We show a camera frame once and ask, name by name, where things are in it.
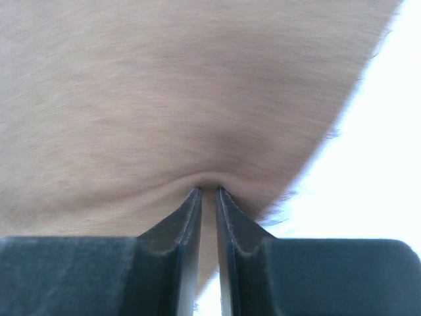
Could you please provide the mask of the brown cloth napkin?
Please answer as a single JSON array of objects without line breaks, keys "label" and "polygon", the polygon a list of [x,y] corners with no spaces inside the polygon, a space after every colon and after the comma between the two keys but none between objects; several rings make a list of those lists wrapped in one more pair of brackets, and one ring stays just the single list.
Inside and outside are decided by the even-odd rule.
[{"label": "brown cloth napkin", "polygon": [[204,189],[263,217],[397,1],[2,1],[1,235],[136,236]]}]

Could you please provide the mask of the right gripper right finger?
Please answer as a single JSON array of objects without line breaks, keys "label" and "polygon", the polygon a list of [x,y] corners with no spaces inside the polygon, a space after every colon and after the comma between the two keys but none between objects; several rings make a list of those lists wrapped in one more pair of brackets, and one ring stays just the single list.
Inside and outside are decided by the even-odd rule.
[{"label": "right gripper right finger", "polygon": [[219,188],[223,315],[419,315],[420,259],[388,239],[279,239]]}]

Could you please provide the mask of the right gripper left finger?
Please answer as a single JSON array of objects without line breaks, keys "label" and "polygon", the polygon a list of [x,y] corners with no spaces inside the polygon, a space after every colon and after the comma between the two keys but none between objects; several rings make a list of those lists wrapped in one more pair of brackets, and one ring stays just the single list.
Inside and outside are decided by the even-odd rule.
[{"label": "right gripper left finger", "polygon": [[192,315],[200,189],[138,237],[1,240],[2,315]]}]

